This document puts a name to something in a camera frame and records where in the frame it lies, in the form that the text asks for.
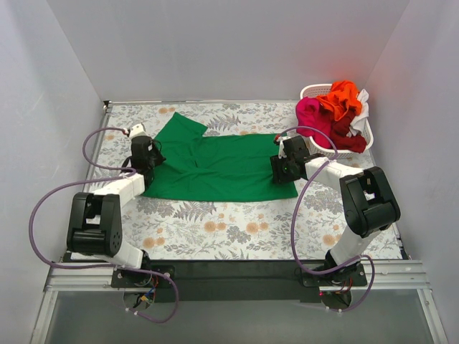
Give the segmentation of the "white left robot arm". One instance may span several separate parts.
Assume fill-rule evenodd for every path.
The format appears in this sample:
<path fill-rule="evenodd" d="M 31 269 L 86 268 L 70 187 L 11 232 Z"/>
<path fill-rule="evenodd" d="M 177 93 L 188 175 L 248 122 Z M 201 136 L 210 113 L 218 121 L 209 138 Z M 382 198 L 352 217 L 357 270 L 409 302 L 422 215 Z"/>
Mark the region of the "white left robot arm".
<path fill-rule="evenodd" d="M 154 168 L 165 158 L 152 137 L 131 138 L 132 176 L 123 176 L 92 193 L 77 193 L 72 200 L 67 249 L 129 267 L 128 278 L 143 287 L 152 280 L 152 269 L 143 263 L 142 250 L 123 239 L 122 208 L 153 182 Z"/>

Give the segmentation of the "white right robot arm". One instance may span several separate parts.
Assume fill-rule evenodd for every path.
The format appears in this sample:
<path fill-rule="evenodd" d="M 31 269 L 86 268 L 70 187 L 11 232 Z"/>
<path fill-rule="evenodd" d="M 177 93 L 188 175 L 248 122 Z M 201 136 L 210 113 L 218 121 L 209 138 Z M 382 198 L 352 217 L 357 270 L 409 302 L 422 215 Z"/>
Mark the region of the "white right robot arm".
<path fill-rule="evenodd" d="M 341 195 L 346 220 L 338 243 L 326 253 L 323 266 L 309 269 L 298 258 L 295 249 L 295 223 L 305 190 L 300 192 L 290 225 L 290 245 L 295 261 L 303 272 L 325 275 L 333 285 L 344 283 L 351 275 L 350 266 L 360 262 L 362 254 L 382 231 L 398 221 L 401 211 L 383 170 L 353 168 L 321 154 L 311 154 L 300 136 L 277 135 L 278 154 L 270 157 L 273 182 L 282 184 L 307 180 L 328 186 Z"/>

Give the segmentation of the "green t-shirt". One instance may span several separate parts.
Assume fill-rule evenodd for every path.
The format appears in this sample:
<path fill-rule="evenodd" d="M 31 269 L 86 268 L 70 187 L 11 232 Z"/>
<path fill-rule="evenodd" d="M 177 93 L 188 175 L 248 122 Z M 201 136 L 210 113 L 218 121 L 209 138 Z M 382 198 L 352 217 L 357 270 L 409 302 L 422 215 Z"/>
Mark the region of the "green t-shirt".
<path fill-rule="evenodd" d="M 272 134 L 207 136 L 207 127 L 174 113 L 155 139 L 165 161 L 143 196 L 204 202 L 291 199 L 295 184 L 273 182 L 270 157 L 278 153 Z"/>

